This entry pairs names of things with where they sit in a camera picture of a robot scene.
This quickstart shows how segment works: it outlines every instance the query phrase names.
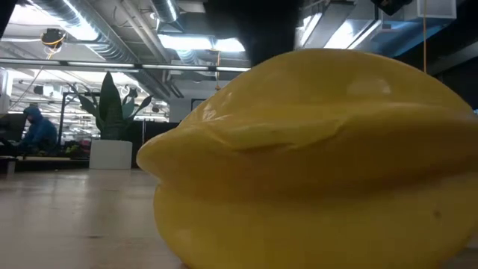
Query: white planter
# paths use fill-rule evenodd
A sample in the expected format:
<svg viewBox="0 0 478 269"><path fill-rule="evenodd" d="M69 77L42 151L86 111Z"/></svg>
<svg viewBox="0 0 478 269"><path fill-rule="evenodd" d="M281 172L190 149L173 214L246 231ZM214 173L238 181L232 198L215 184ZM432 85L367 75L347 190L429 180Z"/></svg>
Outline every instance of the white planter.
<svg viewBox="0 0 478 269"><path fill-rule="evenodd" d="M93 140L90 169L131 169L133 143L117 140Z"/></svg>

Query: hood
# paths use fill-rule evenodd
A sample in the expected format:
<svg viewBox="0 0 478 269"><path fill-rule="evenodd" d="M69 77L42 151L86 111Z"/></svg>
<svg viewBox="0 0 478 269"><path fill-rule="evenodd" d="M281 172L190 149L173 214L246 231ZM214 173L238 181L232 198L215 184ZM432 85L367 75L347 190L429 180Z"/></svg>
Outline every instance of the hood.
<svg viewBox="0 0 478 269"><path fill-rule="evenodd" d="M27 114L28 116L32 116L35 122L38 122L43 118L42 113L40 112L40 109L38 109L37 107L25 108L23 113Z"/></svg>

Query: large green leaf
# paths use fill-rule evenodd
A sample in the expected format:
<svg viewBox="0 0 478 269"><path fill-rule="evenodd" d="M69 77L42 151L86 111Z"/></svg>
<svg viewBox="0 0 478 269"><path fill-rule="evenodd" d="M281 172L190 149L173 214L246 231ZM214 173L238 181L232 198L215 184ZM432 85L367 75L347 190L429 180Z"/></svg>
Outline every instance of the large green leaf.
<svg viewBox="0 0 478 269"><path fill-rule="evenodd" d="M75 86L71 85L70 83L68 83L68 85L70 86L71 90L74 93L76 93L76 96L80 99L80 103L81 103L81 106L83 107L83 109L85 111L87 111L88 113L92 114L95 117L96 127L99 129L99 131L102 131L103 128L104 128L105 122L99 117L98 108L88 98L79 94L78 90L76 89Z"/></svg>
<svg viewBox="0 0 478 269"><path fill-rule="evenodd" d="M141 105L139 108L137 108L137 110L131 115L131 119L134 119L134 116L136 116L136 114L138 112L140 112L143 108L147 107L150 103L151 103L151 100L152 100L152 96L148 96L146 97L142 102L141 102Z"/></svg>
<svg viewBox="0 0 478 269"><path fill-rule="evenodd" d="M99 94L99 117L105 121L105 126L109 126L107 121L116 122L117 120L122 120L120 93L114 85L111 73L106 73L102 90Z"/></svg>
<svg viewBox="0 0 478 269"><path fill-rule="evenodd" d="M122 118L128 119L134 111L134 98L131 98L127 103L122 105Z"/></svg>
<svg viewBox="0 0 478 269"><path fill-rule="evenodd" d="M90 88L87 87L87 85L85 85L85 84L83 84L83 87L84 87L85 89L87 89L87 92L88 92L89 94L91 94L91 99L93 100L93 104L94 104L96 107L98 107L98 101L96 100L96 96L93 94L93 91L90 90Z"/></svg>
<svg viewBox="0 0 478 269"><path fill-rule="evenodd" d="M118 117L117 109L110 106L106 114L105 126L102 130L102 139L104 140L120 140L125 130L126 122L120 114Z"/></svg>
<svg viewBox="0 0 478 269"><path fill-rule="evenodd" d="M129 97L129 94L126 95L125 98L122 99L122 102L121 102L122 105L126 104L126 101L128 101L128 97Z"/></svg>

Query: fluorescent light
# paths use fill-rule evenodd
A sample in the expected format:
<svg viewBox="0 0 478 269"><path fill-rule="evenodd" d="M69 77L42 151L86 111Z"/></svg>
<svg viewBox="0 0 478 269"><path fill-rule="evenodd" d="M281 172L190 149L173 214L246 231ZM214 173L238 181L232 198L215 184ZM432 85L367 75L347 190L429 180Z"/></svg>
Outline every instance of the fluorescent light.
<svg viewBox="0 0 478 269"><path fill-rule="evenodd" d="M9 114L22 114L23 111L8 111ZM61 116L61 112L42 112L43 116ZM65 117L74 117L74 116L92 116L92 114L89 114L87 112L78 112L78 113L72 113L72 112L65 112L63 114Z"/></svg>
<svg viewBox="0 0 478 269"><path fill-rule="evenodd" d="M189 49L212 49L213 46L208 37L174 37L166 34L159 34L163 46L168 49L189 50Z"/></svg>
<svg viewBox="0 0 478 269"><path fill-rule="evenodd" d="M109 72L127 72L127 73L130 73L130 72L139 72L140 70L138 70L138 69L107 68L107 69L105 69L105 71L109 71Z"/></svg>
<svg viewBox="0 0 478 269"><path fill-rule="evenodd" d="M165 64L144 64L143 68L146 69L168 69L168 70L191 70L191 71L208 71L209 67L206 66L186 66L186 65L165 65Z"/></svg>
<svg viewBox="0 0 478 269"><path fill-rule="evenodd" d="M304 34L300 38L300 46L304 46L305 42L307 42L307 39L311 36L312 31L315 29L315 26L319 22L321 16L321 13L316 13L312 19L310 19L310 21L308 18L304 19L304 22L307 22L307 24L305 24Z"/></svg>
<svg viewBox="0 0 478 269"><path fill-rule="evenodd" d="M29 60L29 59L10 59L10 58L2 58L1 62L3 64L37 64L37 65L60 65L59 61L52 61L52 60Z"/></svg>
<svg viewBox="0 0 478 269"><path fill-rule="evenodd" d="M216 67L219 72L246 72L249 71L249 67Z"/></svg>
<svg viewBox="0 0 478 269"><path fill-rule="evenodd" d="M214 44L214 49L221 52L245 52L246 51L237 38L228 38L224 40L218 40L216 44Z"/></svg>
<svg viewBox="0 0 478 269"><path fill-rule="evenodd" d="M135 120L145 120L145 119L152 119L152 120L167 120L165 116L143 116L138 115L134 117Z"/></svg>
<svg viewBox="0 0 478 269"><path fill-rule="evenodd" d="M363 33L363 35L361 35L352 44L350 44L350 46L347 49L354 49L355 47L357 47L360 43L362 43L365 40L365 38L367 38L370 34L372 34L373 31L375 31L375 29L377 29L381 24L382 24L382 21L377 20L368 30L366 30L366 32Z"/></svg>
<svg viewBox="0 0 478 269"><path fill-rule="evenodd" d="M329 39L329 42L324 46L326 49L346 49L353 41L353 27L348 21L345 21L342 26Z"/></svg>
<svg viewBox="0 0 478 269"><path fill-rule="evenodd" d="M107 67L107 68L133 68L134 64L117 64L117 63L94 63L70 61L68 63L72 67Z"/></svg>

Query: wooden table surface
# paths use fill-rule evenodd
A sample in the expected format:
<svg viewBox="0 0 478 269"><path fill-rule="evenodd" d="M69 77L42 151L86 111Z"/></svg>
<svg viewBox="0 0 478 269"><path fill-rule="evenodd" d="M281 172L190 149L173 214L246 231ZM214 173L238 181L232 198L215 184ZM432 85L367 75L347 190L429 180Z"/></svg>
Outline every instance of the wooden table surface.
<svg viewBox="0 0 478 269"><path fill-rule="evenodd" d="M0 268L184 269L156 232L156 183L139 170L0 179ZM446 268L478 268L478 248Z"/></svg>

